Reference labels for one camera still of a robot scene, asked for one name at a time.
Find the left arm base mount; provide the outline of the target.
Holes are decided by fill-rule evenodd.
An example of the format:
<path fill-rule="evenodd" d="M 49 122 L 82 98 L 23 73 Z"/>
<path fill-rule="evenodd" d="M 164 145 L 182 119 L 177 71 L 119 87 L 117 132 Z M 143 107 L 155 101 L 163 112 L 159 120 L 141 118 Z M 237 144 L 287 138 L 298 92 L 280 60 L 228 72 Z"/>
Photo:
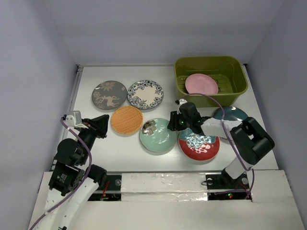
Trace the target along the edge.
<path fill-rule="evenodd" d="M 88 201 L 121 201 L 121 174 L 108 175 L 104 187 L 98 188 Z"/>

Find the mint green flower plate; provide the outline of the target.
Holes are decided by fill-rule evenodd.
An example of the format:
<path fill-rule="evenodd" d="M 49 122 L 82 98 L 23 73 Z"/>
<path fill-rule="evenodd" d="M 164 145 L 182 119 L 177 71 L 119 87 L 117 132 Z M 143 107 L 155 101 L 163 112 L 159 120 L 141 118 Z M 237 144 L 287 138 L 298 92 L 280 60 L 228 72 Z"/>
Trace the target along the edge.
<path fill-rule="evenodd" d="M 162 153 L 169 151 L 177 142 L 177 132 L 167 128 L 169 121 L 154 118 L 146 121 L 140 130 L 140 141 L 150 152 Z"/>

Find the red and teal plate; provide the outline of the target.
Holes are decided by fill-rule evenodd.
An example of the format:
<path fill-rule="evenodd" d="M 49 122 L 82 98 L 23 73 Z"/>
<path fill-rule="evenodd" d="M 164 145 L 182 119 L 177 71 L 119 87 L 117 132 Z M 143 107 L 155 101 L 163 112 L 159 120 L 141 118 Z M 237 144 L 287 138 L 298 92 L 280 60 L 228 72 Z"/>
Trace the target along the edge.
<path fill-rule="evenodd" d="M 185 156 L 199 162 L 212 160 L 220 149 L 220 139 L 217 136 L 202 136 L 189 128 L 180 132 L 178 144 Z"/>

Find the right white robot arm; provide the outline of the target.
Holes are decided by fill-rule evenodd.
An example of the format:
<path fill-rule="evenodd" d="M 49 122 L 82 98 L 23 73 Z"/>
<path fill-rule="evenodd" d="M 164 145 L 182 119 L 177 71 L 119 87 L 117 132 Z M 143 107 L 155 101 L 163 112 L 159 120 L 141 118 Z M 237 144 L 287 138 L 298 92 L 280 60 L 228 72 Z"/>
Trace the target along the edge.
<path fill-rule="evenodd" d="M 167 128 L 180 132 L 179 146 L 186 156 L 197 161 L 210 160 L 217 154 L 222 138 L 236 155 L 220 173 L 207 175 L 203 184 L 210 190 L 251 191 L 253 183 L 243 184 L 245 173 L 252 171 L 275 147 L 270 135 L 253 117 L 228 120 L 225 107 L 218 109 L 220 117 L 209 117 L 201 116 L 191 102 L 179 100 L 177 104 L 179 108 L 170 113 Z"/>

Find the blue floral white plate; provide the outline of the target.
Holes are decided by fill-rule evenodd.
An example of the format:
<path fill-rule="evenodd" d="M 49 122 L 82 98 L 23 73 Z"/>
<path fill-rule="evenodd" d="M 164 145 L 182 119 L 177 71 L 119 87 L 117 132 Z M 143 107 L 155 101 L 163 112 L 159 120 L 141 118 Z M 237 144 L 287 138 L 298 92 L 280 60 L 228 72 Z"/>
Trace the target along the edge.
<path fill-rule="evenodd" d="M 130 104 L 141 110 L 157 107 L 164 98 L 164 90 L 153 80 L 140 80 L 133 83 L 127 94 Z"/>

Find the aluminium frame rail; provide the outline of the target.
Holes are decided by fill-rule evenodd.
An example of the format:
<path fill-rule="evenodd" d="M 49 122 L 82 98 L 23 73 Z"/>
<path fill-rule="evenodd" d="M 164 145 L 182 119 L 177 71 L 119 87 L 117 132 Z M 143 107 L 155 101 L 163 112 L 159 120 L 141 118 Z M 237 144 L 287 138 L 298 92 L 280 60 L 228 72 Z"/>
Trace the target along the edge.
<path fill-rule="evenodd" d="M 69 103 L 68 103 L 68 108 L 65 111 L 64 115 L 62 115 L 61 118 L 60 118 L 61 133 L 60 133 L 60 137 L 59 137 L 57 146 L 55 147 L 55 154 L 54 154 L 54 157 L 53 157 L 52 165 L 50 167 L 50 171 L 54 170 L 55 164 L 57 162 L 56 155 L 58 153 L 58 145 L 63 140 L 65 140 L 66 138 L 71 138 L 73 140 L 76 140 L 74 135 L 72 135 L 70 133 L 70 131 L 72 131 L 73 128 L 74 128 L 73 122 L 68 121 L 68 119 L 70 119 L 72 117 L 72 114 L 73 114 L 75 100 L 76 100 L 78 88 L 79 88 L 79 85 L 80 85 L 82 72 L 83 72 L 83 66 L 82 65 L 77 65 L 75 79 L 74 79 L 74 84 L 73 84 L 73 88 L 72 88 L 70 99 L 69 99 Z"/>

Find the dark teal plate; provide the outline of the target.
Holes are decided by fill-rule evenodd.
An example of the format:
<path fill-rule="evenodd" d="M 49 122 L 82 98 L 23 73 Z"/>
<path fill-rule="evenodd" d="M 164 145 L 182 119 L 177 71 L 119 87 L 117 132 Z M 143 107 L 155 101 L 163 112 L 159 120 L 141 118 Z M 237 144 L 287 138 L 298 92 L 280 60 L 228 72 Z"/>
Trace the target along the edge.
<path fill-rule="evenodd" d="M 241 109 L 234 106 L 223 107 L 224 110 L 224 120 L 227 121 L 242 121 L 245 120 L 248 115 Z M 213 113 L 213 118 L 221 120 L 223 116 L 223 111 L 221 108 L 217 109 Z"/>

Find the orange woven plate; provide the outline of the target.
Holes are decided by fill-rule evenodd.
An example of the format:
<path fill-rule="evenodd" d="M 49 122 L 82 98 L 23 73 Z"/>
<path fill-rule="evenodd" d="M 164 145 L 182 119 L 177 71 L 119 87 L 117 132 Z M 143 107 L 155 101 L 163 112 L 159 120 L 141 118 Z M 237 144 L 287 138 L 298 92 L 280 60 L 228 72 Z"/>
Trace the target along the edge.
<path fill-rule="evenodd" d="M 142 124 L 142 112 L 133 106 L 120 107 L 111 116 L 111 126 L 120 134 L 133 134 L 141 128 Z"/>

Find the grey deer plate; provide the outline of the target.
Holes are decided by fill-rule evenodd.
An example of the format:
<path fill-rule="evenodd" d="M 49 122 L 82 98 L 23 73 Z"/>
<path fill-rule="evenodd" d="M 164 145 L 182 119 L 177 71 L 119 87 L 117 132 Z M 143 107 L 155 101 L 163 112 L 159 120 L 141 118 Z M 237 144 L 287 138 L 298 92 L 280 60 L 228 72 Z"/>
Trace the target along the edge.
<path fill-rule="evenodd" d="M 97 108 L 101 110 L 113 110 L 125 102 L 127 88 L 119 81 L 108 80 L 94 88 L 91 98 Z"/>

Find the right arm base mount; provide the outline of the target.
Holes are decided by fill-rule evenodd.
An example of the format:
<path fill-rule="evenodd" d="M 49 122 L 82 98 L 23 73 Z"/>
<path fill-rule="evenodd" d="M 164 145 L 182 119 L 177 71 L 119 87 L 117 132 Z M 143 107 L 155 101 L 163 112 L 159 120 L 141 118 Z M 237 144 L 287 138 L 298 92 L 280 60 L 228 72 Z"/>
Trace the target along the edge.
<path fill-rule="evenodd" d="M 221 174 L 206 174 L 201 185 L 206 186 L 208 200 L 251 200 L 250 184 L 244 173 L 234 181 L 224 180 Z"/>

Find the pink plate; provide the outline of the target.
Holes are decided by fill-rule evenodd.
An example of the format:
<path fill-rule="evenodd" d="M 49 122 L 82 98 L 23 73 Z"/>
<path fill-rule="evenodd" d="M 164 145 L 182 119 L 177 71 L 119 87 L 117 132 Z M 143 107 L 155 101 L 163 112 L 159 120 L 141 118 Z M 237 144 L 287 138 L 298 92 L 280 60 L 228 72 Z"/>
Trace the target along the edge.
<path fill-rule="evenodd" d="M 195 73 L 187 77 L 185 88 L 188 93 L 217 94 L 218 85 L 208 75 Z"/>

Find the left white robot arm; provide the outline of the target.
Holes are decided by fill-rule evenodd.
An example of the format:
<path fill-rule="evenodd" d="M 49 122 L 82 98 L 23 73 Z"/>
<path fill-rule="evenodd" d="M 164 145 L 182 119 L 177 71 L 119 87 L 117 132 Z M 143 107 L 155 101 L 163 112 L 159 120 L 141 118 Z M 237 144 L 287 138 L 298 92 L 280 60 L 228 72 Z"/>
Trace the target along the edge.
<path fill-rule="evenodd" d="M 107 184 L 107 171 L 92 163 L 91 149 L 98 138 L 106 138 L 109 115 L 82 118 L 70 111 L 60 119 L 75 138 L 63 139 L 57 146 L 56 162 L 48 183 L 43 214 L 32 230 L 71 230 L 90 196 Z"/>

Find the silver foil strip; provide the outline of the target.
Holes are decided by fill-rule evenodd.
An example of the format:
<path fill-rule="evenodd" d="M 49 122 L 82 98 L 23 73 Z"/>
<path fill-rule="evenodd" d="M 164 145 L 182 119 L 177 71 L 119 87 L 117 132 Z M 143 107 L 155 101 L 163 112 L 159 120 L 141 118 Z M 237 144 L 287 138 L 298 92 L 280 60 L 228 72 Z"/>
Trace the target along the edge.
<path fill-rule="evenodd" d="M 130 202 L 207 201 L 204 173 L 124 173 L 121 200 Z"/>

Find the olive green plastic bin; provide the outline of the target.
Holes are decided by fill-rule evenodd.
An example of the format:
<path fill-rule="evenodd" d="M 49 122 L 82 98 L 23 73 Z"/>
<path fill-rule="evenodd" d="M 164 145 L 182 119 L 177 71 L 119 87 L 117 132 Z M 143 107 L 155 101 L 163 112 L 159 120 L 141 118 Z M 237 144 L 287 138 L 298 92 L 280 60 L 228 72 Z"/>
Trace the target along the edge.
<path fill-rule="evenodd" d="M 188 95 L 186 79 L 192 74 L 205 74 L 217 83 L 218 93 L 210 96 L 222 106 L 230 106 L 248 89 L 248 81 L 241 63 L 232 56 L 181 57 L 174 63 L 176 97 L 201 107 L 217 107 L 202 95 Z"/>

